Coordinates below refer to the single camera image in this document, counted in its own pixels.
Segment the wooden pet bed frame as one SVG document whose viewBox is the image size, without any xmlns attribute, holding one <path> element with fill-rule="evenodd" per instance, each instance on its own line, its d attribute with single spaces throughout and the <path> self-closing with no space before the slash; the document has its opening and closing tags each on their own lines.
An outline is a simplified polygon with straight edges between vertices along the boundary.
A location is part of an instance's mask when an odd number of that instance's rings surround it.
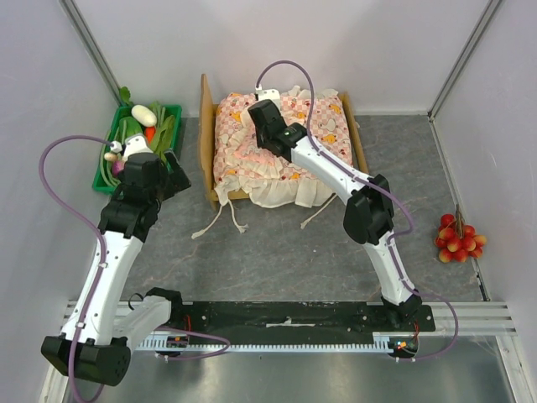
<svg viewBox="0 0 537 403">
<path fill-rule="evenodd" d="M 216 110 L 218 105 L 213 102 L 209 80 L 205 73 L 201 74 L 200 88 L 199 131 L 197 140 L 198 161 L 202 172 L 206 199 L 212 210 L 217 211 L 220 203 L 215 192 L 216 181 L 213 175 L 213 162 L 215 155 Z M 353 156 L 356 158 L 353 166 L 361 172 L 368 174 L 368 164 L 362 147 L 359 125 L 354 118 L 354 108 L 351 98 L 347 92 L 340 92 L 338 97 L 341 100 L 347 120 Z"/>
</svg>

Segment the pink checkered duck mattress cover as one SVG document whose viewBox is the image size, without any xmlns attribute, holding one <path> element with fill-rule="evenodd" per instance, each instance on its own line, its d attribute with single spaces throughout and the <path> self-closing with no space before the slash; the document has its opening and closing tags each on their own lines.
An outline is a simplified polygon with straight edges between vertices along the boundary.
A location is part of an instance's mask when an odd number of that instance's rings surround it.
<svg viewBox="0 0 537 403">
<path fill-rule="evenodd" d="M 231 93 L 214 103 L 209 86 L 201 86 L 198 160 L 209 202 L 217 211 L 248 199 L 262 208 L 295 204 L 322 212 L 334 192 L 306 170 L 258 148 L 247 111 L 254 100 L 253 94 Z M 311 118 L 311 132 L 321 144 L 352 162 L 359 137 L 346 93 L 325 89 L 312 96 L 294 86 L 280 101 L 286 123 Z"/>
</svg>

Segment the pink frilled pillow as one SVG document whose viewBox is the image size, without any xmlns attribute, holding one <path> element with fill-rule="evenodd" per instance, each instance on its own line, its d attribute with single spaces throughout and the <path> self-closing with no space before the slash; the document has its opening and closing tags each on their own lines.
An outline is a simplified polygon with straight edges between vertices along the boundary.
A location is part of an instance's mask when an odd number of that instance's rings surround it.
<svg viewBox="0 0 537 403">
<path fill-rule="evenodd" d="M 297 180 L 305 171 L 257 146 L 255 128 L 238 122 L 217 123 L 213 175 L 217 184 L 228 176 L 260 180 Z"/>
</svg>

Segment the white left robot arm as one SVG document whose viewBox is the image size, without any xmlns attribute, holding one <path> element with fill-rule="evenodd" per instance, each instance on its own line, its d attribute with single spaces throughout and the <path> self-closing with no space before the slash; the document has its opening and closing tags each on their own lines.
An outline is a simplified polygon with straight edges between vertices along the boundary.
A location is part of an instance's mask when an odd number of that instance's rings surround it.
<svg viewBox="0 0 537 403">
<path fill-rule="evenodd" d="M 156 223 L 163 201 L 190 187 L 173 150 L 131 154 L 120 183 L 101 211 L 100 239 L 75 309 L 57 336 L 47 336 L 42 355 L 64 376 L 116 386 L 132 351 L 157 327 L 175 330 L 184 321 L 180 293 L 153 289 L 123 319 L 117 305 L 128 273 Z"/>
</svg>

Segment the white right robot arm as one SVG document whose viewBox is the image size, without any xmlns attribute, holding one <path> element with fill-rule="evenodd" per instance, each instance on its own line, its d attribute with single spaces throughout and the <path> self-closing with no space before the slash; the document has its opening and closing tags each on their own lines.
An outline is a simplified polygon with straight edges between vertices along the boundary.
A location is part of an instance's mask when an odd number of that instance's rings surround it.
<svg viewBox="0 0 537 403">
<path fill-rule="evenodd" d="M 381 285 L 384 320 L 393 330 L 404 330 L 422 304 L 406 274 L 394 235 L 394 205 L 388 181 L 352 168 L 331 153 L 305 126 L 287 124 L 276 104 L 265 99 L 248 108 L 257 146 L 307 170 L 327 185 L 346 206 L 343 227 L 361 244 Z"/>
</svg>

